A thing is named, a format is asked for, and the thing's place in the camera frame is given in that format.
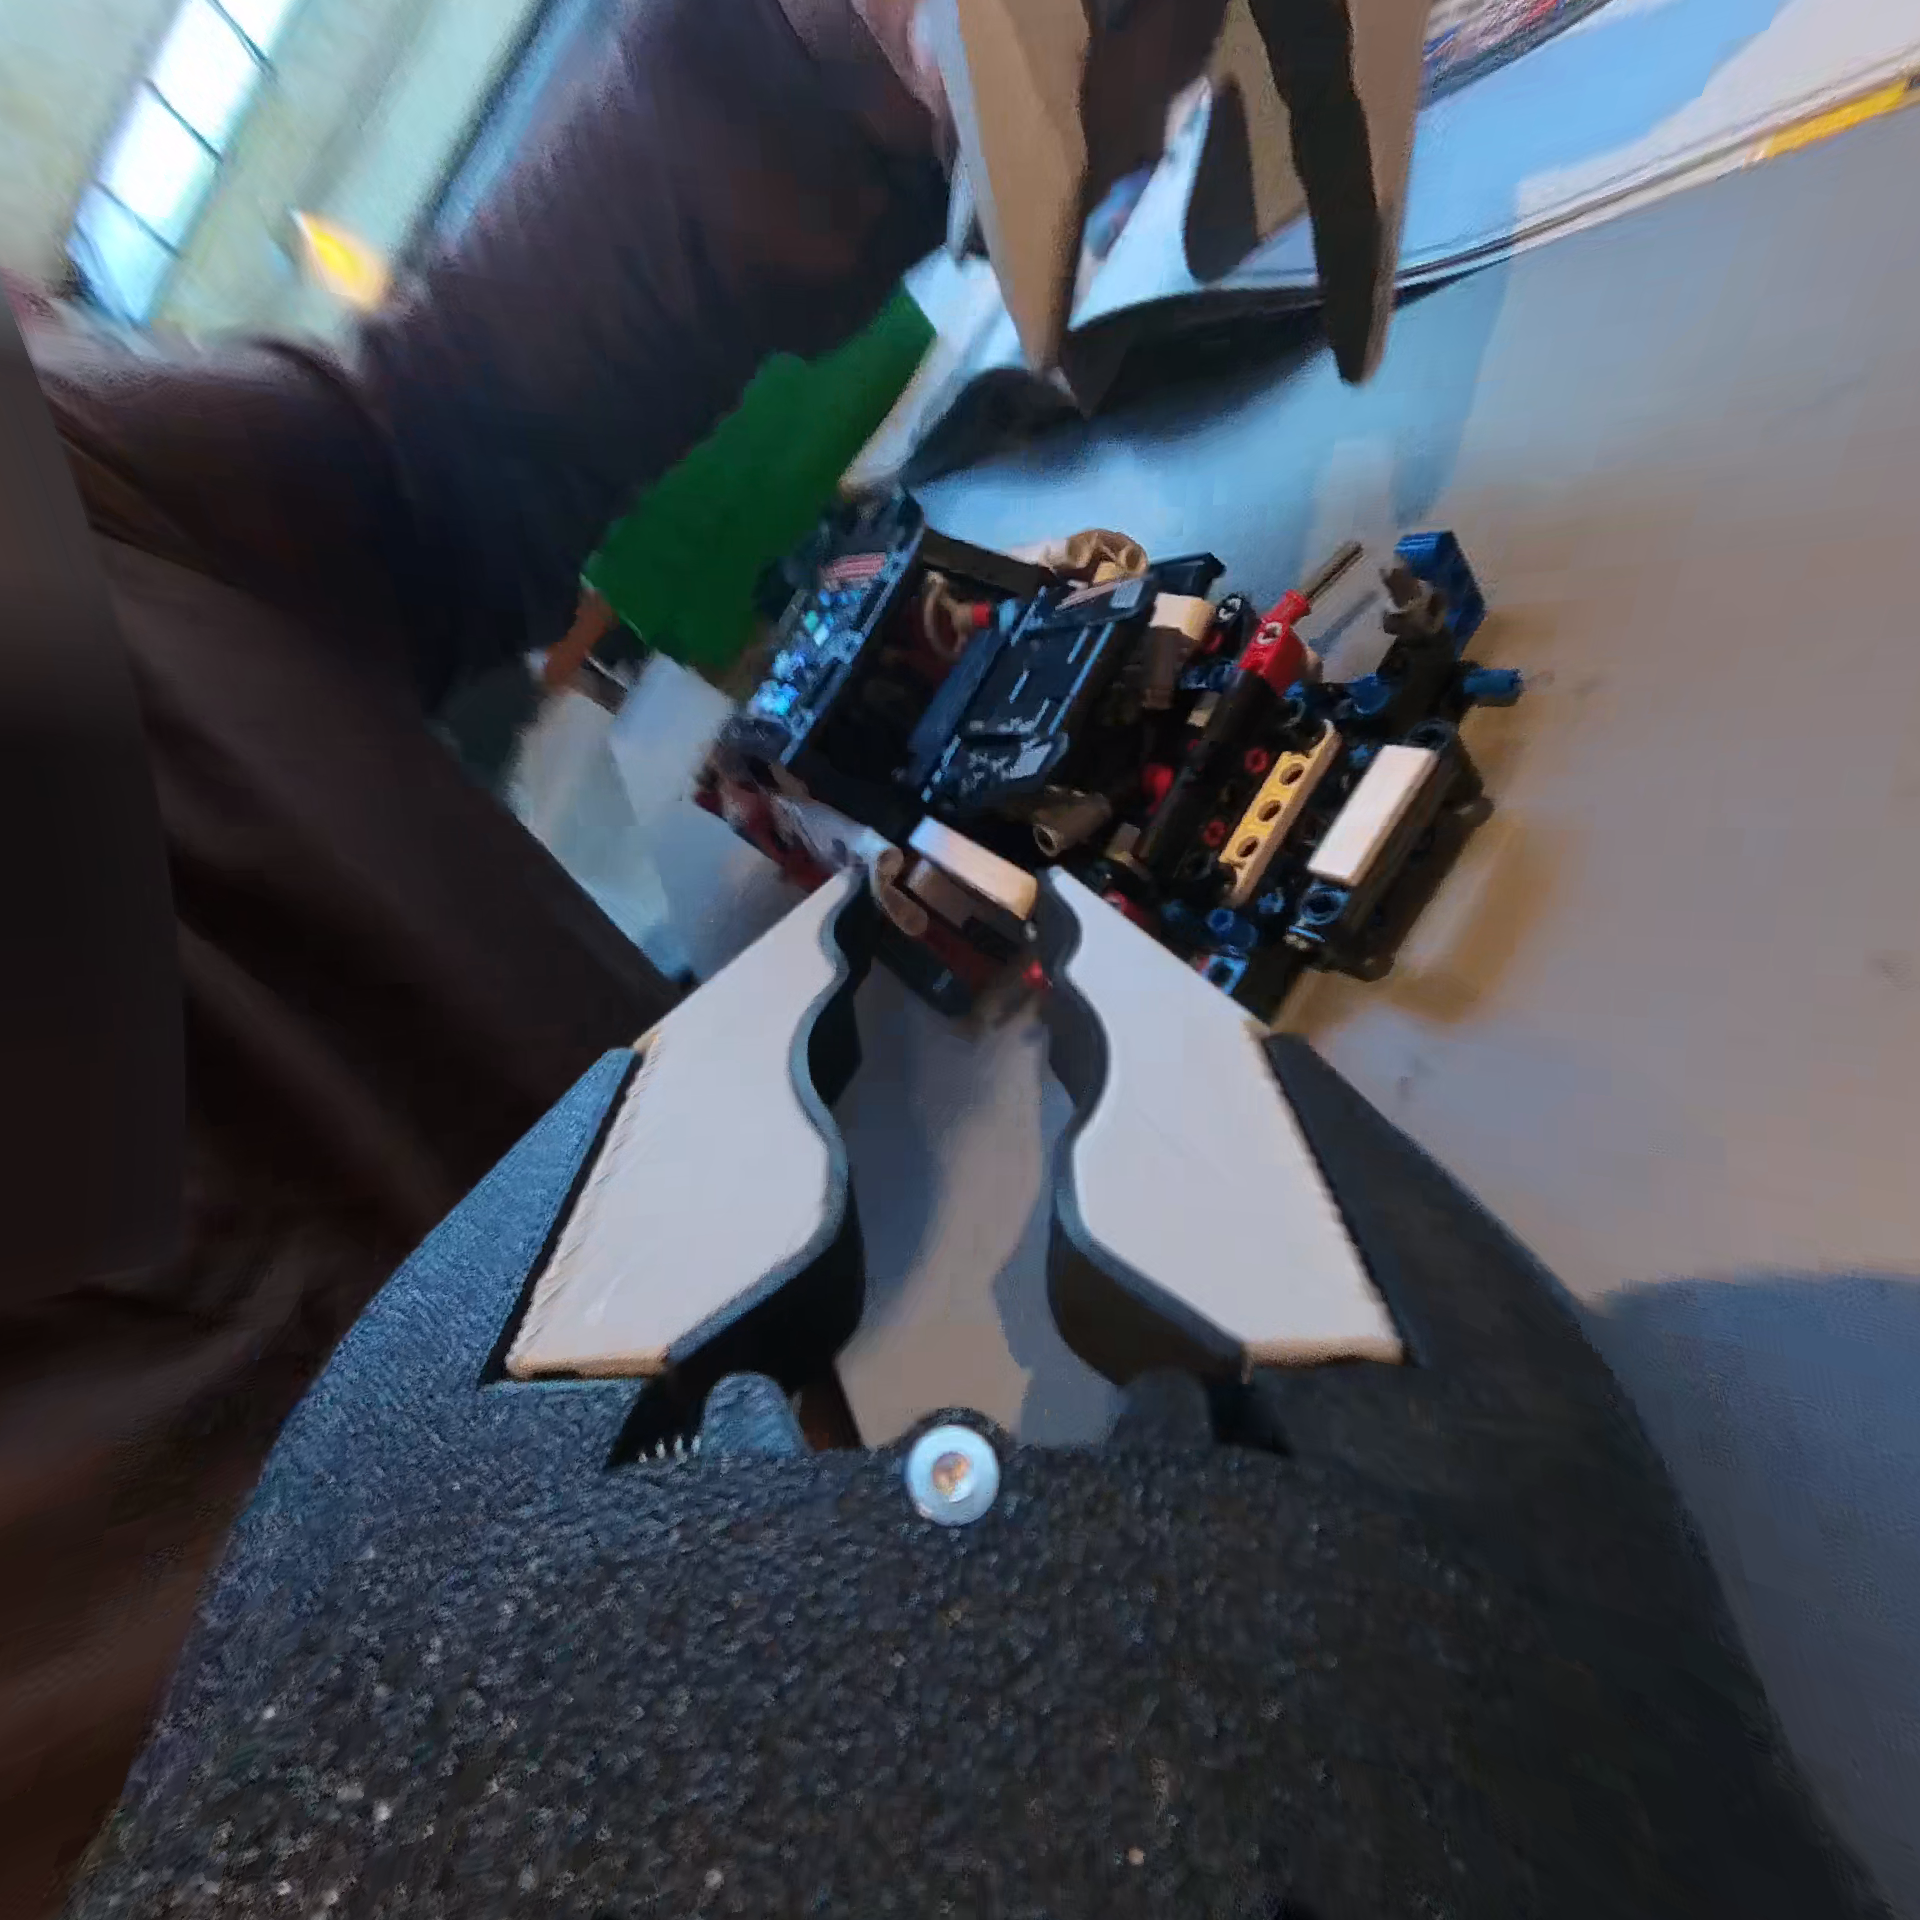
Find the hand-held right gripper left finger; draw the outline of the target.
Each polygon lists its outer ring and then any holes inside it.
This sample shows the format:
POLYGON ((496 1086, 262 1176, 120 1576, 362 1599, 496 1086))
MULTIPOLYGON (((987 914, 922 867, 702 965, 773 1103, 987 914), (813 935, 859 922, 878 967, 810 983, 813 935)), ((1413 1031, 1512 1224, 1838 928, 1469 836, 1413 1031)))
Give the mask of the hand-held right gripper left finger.
POLYGON ((827 877, 635 1043, 504 1379, 667 1379, 826 1259, 848 1151, 810 1044, 850 1006, 868 903, 827 877))

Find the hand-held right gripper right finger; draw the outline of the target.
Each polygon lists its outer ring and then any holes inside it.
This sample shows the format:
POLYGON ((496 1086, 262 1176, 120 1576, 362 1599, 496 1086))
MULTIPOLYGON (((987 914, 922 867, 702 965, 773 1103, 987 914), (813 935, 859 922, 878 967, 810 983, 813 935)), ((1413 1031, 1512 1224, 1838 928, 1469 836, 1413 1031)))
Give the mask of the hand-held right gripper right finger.
POLYGON ((1283 1087, 1269 1031, 1080 880, 1038 894, 1051 1170, 1046 1307, 1116 1384, 1405 1358, 1283 1087))

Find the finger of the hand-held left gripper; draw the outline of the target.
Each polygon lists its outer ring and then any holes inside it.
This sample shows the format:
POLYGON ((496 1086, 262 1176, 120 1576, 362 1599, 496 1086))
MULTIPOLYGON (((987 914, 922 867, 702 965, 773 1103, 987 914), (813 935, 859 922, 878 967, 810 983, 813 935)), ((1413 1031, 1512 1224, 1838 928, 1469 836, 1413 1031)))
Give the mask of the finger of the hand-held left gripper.
POLYGON ((1242 67, 1254 246, 1308 219, 1334 371, 1379 368, 1394 301, 1423 3, 1251 3, 1242 67))
POLYGON ((1084 3, 958 3, 949 24, 952 181, 1023 363, 1069 399, 1079 391, 1063 354, 1087 219, 1094 23, 1084 3))

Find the red white toy race car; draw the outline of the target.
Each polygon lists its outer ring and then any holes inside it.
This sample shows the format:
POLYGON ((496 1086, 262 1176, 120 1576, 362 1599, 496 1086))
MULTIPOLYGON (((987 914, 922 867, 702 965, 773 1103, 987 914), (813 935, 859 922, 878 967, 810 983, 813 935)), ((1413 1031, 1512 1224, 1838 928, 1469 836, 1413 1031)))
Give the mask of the red white toy race car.
POLYGON ((884 965, 949 1016, 1039 974, 1046 875, 1254 1016, 1308 974, 1382 978, 1490 806, 1462 727, 1522 671, 1469 656, 1454 533, 1343 543, 1266 608, 1223 576, 1107 530, 1011 555, 866 495, 786 568, 691 798, 807 894, 859 872, 884 965))

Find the person's left forearm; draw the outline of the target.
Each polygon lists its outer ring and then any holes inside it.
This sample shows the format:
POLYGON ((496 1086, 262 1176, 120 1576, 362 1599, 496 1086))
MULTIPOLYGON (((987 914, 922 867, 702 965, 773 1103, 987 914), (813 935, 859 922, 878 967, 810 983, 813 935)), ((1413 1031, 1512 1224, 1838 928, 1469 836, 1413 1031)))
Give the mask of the person's left forearm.
POLYGON ((836 349, 946 214, 909 5, 629 5, 464 234, 363 322, 432 690, 565 634, 607 528, 773 357, 836 349))

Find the open toy instruction booklet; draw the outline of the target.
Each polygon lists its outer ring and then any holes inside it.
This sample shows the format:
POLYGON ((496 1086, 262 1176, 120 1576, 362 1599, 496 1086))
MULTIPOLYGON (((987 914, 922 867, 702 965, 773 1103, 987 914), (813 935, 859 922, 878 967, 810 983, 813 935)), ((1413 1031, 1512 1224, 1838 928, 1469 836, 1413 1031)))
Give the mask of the open toy instruction booklet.
MULTIPOLYGON (((1916 93, 1916 3, 1432 5, 1427 96, 1404 142, 1396 291, 1738 170, 1916 93)), ((1288 156, 1262 183, 1269 236, 1195 268, 1213 100, 1192 86, 1158 167, 1092 221, 1058 374, 1034 374, 986 263, 909 280, 941 326, 900 411, 918 482, 1072 416, 1309 332, 1322 292, 1288 156)))

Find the green plastic bin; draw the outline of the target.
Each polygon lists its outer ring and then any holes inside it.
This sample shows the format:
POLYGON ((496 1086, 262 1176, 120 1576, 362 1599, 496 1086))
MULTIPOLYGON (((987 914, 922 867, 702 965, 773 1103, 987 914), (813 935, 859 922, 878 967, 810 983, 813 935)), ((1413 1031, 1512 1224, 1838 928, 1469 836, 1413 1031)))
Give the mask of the green plastic bin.
POLYGON ((842 344, 765 357, 723 420, 607 528, 546 682, 567 682, 616 629, 726 682, 762 634, 764 579, 827 515, 933 338, 898 284, 842 344))

